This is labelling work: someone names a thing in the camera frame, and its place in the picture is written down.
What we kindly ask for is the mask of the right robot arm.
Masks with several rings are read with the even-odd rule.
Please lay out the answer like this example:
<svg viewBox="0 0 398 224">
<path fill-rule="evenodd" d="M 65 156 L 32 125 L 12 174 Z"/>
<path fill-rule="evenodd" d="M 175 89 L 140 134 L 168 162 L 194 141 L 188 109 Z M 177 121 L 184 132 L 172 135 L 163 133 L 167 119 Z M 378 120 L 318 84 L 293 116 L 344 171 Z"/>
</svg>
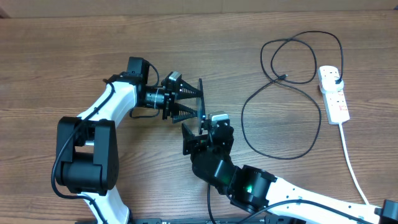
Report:
<svg viewBox="0 0 398 224">
<path fill-rule="evenodd" d="M 243 223 L 263 212 L 307 223 L 397 223 L 397 202 L 381 207 L 345 202 L 300 188 L 281 177 L 251 166 L 233 164 L 234 129 L 228 119 L 205 121 L 204 135 L 182 125 L 183 154 L 193 173 L 227 196 L 231 205 L 249 213 Z"/>
</svg>

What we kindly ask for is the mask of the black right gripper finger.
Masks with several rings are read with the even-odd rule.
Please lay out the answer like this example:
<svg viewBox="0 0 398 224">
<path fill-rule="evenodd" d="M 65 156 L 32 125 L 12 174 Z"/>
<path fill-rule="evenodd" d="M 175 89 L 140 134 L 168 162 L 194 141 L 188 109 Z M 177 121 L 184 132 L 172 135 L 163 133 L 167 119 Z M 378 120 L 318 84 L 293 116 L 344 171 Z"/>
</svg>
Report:
<svg viewBox="0 0 398 224">
<path fill-rule="evenodd" d="M 209 131 L 211 126 L 211 120 L 210 119 L 200 119 L 199 120 L 199 128 L 198 128 L 198 133 L 203 134 L 204 131 Z"/>
<path fill-rule="evenodd" d="M 191 154 L 199 143 L 198 136 L 194 135 L 185 123 L 182 123 L 183 155 Z"/>
</svg>

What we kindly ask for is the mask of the Samsung Galaxy smartphone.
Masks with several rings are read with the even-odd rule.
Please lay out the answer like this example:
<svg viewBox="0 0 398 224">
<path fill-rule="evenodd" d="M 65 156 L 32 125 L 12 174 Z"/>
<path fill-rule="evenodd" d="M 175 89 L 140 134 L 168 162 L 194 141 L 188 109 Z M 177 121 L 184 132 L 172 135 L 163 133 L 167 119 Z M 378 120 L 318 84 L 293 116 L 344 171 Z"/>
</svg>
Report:
<svg viewBox="0 0 398 224">
<path fill-rule="evenodd" d="M 204 130 L 203 123 L 206 120 L 206 113 L 205 113 L 203 82 L 202 82 L 201 78 L 198 80 L 198 89 L 201 94 L 200 97 L 197 98 L 198 133 L 199 133 L 199 135 L 202 135 L 203 130 Z"/>
</svg>

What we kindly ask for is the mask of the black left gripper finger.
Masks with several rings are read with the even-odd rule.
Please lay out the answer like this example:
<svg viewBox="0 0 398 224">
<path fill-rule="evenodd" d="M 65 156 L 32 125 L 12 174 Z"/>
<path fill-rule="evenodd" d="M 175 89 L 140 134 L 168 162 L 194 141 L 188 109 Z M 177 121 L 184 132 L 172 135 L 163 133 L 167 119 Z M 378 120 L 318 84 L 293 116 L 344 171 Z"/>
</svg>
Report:
<svg viewBox="0 0 398 224">
<path fill-rule="evenodd" d="M 178 123 L 190 118 L 196 118 L 197 115 L 197 110 L 181 105 L 179 103 L 175 103 L 171 107 L 170 117 L 172 118 L 173 123 Z"/>
<path fill-rule="evenodd" d="M 175 98 L 177 100 L 201 97 L 201 90 L 191 86 L 181 78 L 177 80 L 176 85 L 177 90 L 175 92 Z"/>
</svg>

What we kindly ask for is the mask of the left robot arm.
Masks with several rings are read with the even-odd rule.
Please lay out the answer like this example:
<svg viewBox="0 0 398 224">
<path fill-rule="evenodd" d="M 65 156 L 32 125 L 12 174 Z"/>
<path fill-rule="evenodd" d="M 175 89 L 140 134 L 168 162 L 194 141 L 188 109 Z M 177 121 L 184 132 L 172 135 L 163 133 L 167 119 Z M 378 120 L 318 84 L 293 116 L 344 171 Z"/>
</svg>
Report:
<svg viewBox="0 0 398 224">
<path fill-rule="evenodd" d="M 64 116 L 57 126 L 55 162 L 51 173 L 54 193 L 64 199 L 82 199 L 95 216 L 95 223 L 133 223 L 131 209 L 116 187 L 119 155 L 116 129 L 134 108 L 157 110 L 163 119 L 178 123 L 205 119 L 205 107 L 192 109 L 178 103 L 196 98 L 203 103 L 203 84 L 193 87 L 179 72 L 170 72 L 154 85 L 148 84 L 154 68 L 142 57 L 130 57 L 127 69 L 105 79 L 103 94 L 78 116 Z"/>
</svg>

